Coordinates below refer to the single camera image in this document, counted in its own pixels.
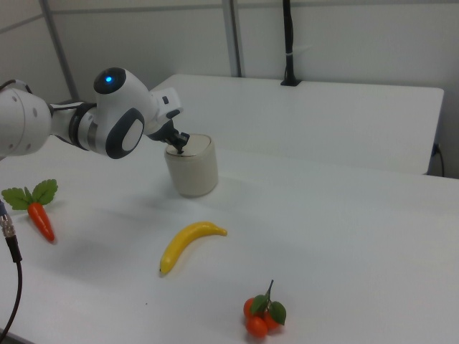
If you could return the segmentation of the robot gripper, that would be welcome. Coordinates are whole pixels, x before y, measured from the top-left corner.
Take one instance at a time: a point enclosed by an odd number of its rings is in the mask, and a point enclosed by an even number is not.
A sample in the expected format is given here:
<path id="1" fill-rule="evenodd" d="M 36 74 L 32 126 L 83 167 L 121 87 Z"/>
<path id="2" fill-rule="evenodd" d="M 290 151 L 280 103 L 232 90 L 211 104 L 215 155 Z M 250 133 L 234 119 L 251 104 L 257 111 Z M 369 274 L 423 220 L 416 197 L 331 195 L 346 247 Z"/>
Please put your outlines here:
<path id="1" fill-rule="evenodd" d="M 150 100 L 144 135 L 151 140 L 165 140 L 169 145 L 174 145 L 178 154 L 182 154 L 189 134 L 179 133 L 174 127 L 173 119 L 183 112 L 177 92 L 174 88 L 151 91 Z"/>

